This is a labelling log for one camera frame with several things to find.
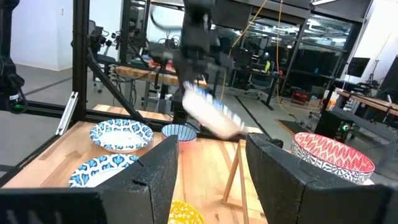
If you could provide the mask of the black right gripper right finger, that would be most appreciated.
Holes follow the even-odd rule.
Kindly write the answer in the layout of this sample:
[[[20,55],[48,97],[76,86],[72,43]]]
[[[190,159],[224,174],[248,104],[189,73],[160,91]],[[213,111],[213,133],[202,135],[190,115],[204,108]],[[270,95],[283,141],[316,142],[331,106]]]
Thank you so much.
[[[247,136],[249,172],[268,224],[389,224],[389,188],[357,185]]]

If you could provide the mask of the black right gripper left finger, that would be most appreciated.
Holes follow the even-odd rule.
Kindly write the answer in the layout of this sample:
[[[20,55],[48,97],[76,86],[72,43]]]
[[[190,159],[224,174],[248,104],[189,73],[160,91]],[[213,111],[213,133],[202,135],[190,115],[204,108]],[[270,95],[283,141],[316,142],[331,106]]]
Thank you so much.
[[[97,186],[95,224],[167,224],[178,171],[178,137],[167,137]]]

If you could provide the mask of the pink zigzag bowl striped inside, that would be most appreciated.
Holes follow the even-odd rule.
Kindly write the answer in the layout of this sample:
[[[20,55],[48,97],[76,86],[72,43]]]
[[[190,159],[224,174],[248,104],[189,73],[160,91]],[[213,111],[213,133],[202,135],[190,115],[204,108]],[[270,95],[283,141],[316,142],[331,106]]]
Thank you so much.
[[[168,124],[162,128],[161,133],[164,139],[171,135],[177,135],[180,151],[191,148],[197,139],[197,132],[182,124]]]

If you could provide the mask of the yellow bowl dark blue outside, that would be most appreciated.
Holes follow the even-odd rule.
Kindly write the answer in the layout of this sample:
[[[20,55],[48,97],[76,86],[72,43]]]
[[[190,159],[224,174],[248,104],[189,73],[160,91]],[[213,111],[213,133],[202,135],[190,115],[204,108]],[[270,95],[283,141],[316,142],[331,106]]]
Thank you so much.
[[[168,224],[205,224],[199,211],[187,202],[172,200]]]

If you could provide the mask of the dark blue patterned bowl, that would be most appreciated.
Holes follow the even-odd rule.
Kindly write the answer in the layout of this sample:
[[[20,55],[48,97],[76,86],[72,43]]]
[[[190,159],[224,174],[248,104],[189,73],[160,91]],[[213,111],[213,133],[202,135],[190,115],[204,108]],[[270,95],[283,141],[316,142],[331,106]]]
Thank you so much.
[[[313,133],[293,136],[290,153],[301,160],[359,185],[371,185],[375,165],[367,156],[339,141]]]

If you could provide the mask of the slatted wooden shelf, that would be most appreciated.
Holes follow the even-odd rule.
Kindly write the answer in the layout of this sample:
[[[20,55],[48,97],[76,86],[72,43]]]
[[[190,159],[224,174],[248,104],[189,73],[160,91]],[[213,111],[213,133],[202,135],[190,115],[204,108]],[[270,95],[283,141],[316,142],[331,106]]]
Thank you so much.
[[[223,197],[221,202],[223,205],[239,208],[243,212],[243,223],[249,224],[249,205],[246,194],[246,182],[244,175],[244,162],[242,150],[246,148],[246,140],[244,138],[240,139],[237,143],[237,148],[235,150],[234,158],[229,169],[229,176],[224,189]],[[239,184],[241,189],[241,199],[230,198],[231,189],[233,186],[234,178],[236,173],[239,172]]]

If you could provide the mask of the wooden background table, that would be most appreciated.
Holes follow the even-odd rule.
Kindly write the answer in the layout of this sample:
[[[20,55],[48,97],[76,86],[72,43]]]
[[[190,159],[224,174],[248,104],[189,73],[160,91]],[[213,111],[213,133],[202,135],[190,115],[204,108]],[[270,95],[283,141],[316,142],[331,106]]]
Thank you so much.
[[[139,68],[120,66],[116,68],[116,73],[127,78],[138,78],[140,80],[149,80],[155,82],[157,71],[148,71]],[[165,85],[178,85],[178,77],[172,74],[159,72],[158,81]]]

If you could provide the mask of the black floor mat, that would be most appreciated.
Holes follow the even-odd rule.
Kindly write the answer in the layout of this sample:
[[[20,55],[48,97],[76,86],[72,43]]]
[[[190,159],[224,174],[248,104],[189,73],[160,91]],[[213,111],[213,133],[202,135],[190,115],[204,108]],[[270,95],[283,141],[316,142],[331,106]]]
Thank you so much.
[[[285,131],[287,131],[290,135],[294,135],[297,133],[307,132],[305,128],[303,128],[300,124],[295,121],[286,121],[276,119],[275,122]]]

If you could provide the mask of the black office desk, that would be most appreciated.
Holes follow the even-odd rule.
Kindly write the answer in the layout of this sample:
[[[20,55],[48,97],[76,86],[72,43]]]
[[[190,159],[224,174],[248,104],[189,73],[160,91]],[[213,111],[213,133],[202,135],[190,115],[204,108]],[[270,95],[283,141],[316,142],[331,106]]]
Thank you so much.
[[[279,76],[276,72],[266,72],[265,70],[256,68],[253,68],[249,72],[249,86],[253,87],[257,99],[271,111],[274,111],[274,108],[271,106],[271,99],[278,81]]]

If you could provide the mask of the red toolbox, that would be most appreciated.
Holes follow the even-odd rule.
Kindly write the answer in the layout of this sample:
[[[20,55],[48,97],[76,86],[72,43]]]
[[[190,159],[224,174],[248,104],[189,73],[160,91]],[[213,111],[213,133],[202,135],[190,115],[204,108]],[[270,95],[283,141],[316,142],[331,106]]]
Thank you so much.
[[[301,91],[295,91],[295,92],[293,92],[290,101],[292,103],[296,103],[299,105],[305,105],[306,102],[308,101],[308,97],[309,97],[308,93],[301,92]]]

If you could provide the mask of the black office chair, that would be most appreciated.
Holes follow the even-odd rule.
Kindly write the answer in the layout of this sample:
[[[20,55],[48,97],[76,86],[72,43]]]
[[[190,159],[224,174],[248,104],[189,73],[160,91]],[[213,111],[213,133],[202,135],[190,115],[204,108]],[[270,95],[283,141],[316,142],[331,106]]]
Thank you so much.
[[[88,34],[90,35],[89,39],[91,50],[96,61],[99,63],[100,68],[104,74],[109,77],[111,71],[110,65],[115,64],[116,59],[107,56],[108,50],[112,46],[113,42],[106,38],[109,33],[106,32],[107,34],[103,35],[103,31],[103,27],[97,26],[95,21],[89,20]]]

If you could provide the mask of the long wooden workbench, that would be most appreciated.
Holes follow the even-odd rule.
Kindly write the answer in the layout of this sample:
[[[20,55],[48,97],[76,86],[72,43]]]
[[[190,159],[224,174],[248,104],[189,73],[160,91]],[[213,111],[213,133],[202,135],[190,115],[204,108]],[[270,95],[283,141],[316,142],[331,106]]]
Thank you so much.
[[[384,111],[386,114],[391,114],[398,117],[398,105],[395,103],[389,103],[384,100],[370,98],[355,93],[349,93],[345,90],[337,90],[336,93],[339,95],[338,101],[336,102],[336,106],[339,108],[344,108],[346,106],[346,102],[349,99],[353,99],[377,110]]]

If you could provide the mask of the black monitor on stand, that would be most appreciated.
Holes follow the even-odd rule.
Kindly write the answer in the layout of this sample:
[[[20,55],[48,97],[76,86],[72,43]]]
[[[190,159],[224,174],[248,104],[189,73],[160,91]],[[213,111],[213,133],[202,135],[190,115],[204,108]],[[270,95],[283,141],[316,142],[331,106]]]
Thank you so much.
[[[353,57],[348,65],[347,74],[360,78],[368,66],[370,58]]]

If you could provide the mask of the silver aluminium rail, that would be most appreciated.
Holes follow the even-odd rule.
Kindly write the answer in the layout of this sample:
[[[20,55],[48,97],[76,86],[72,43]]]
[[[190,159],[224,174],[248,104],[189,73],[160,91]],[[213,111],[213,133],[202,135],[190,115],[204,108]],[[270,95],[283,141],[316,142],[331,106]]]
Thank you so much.
[[[68,103],[65,107],[62,118],[58,124],[58,128],[55,132],[55,134],[57,136],[62,136],[67,131],[70,121],[72,119],[77,101],[78,101],[78,92],[73,91],[69,97]]]

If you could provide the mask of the black aluminium rig frame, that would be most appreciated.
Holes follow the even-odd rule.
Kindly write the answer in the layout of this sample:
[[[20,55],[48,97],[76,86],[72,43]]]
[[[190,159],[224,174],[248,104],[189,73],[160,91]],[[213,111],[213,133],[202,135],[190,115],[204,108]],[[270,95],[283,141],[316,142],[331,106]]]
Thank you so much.
[[[86,108],[86,79],[87,70],[90,68],[93,73],[102,81],[106,88],[119,101],[124,109],[129,113],[130,118],[148,125],[151,129],[158,129],[162,124],[161,120],[145,119],[136,111],[118,89],[112,84],[111,80],[105,75],[99,63],[96,61],[90,47],[90,39],[88,34],[90,0],[73,0],[73,38],[72,38],[72,67],[73,67],[73,90],[78,92],[77,110],[74,112],[75,119],[85,119],[89,111]],[[153,56],[164,60],[172,60],[177,50],[154,49]],[[33,110],[44,110],[46,105],[40,102],[28,101],[28,109],[25,113]]]

